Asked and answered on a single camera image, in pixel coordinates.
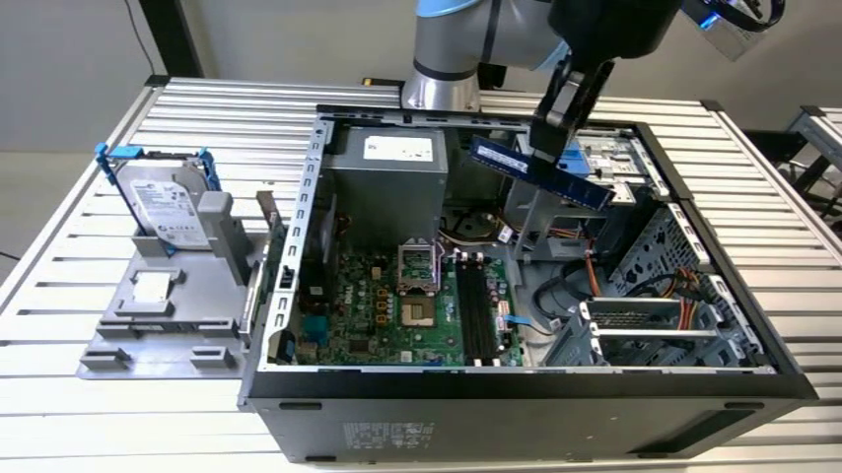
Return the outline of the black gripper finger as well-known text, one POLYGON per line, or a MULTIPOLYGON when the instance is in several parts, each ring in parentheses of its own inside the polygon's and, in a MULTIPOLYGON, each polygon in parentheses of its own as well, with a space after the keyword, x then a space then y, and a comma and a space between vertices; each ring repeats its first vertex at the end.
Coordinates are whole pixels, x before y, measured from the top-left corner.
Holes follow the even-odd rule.
POLYGON ((536 159, 556 165, 588 120, 612 69, 612 59, 583 64, 572 53, 556 63, 528 127, 528 146, 536 159))

